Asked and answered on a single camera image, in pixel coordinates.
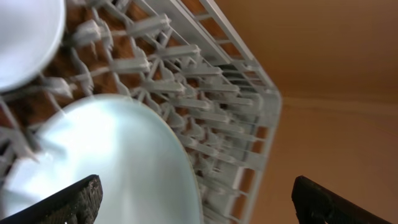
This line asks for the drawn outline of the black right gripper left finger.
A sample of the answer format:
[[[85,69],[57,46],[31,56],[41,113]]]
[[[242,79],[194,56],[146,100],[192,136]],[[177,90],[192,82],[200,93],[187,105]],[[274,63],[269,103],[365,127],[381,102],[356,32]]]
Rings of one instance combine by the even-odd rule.
[[[1,224],[93,224],[103,199],[98,175],[89,175],[38,203],[1,220]]]

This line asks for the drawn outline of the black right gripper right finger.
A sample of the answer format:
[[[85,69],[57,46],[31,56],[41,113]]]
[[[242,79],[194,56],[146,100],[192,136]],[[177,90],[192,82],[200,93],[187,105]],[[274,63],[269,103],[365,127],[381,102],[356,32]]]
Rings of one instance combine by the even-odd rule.
[[[300,224],[387,224],[303,175],[296,177],[291,197]]]

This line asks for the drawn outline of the light blue plate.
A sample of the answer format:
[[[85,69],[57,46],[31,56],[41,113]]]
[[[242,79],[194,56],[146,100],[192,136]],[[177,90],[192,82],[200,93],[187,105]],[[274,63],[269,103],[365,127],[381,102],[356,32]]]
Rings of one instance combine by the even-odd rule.
[[[36,132],[33,159],[18,159],[1,190],[6,218],[88,175],[103,199],[96,224],[202,224],[190,160],[165,121],[121,95],[78,100]]]

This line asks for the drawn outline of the light blue bowl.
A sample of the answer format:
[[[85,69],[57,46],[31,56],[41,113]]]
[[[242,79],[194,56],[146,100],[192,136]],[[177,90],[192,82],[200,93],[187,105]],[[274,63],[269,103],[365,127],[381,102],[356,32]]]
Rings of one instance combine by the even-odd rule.
[[[66,24],[64,0],[1,0],[1,91],[36,78],[57,52]]]

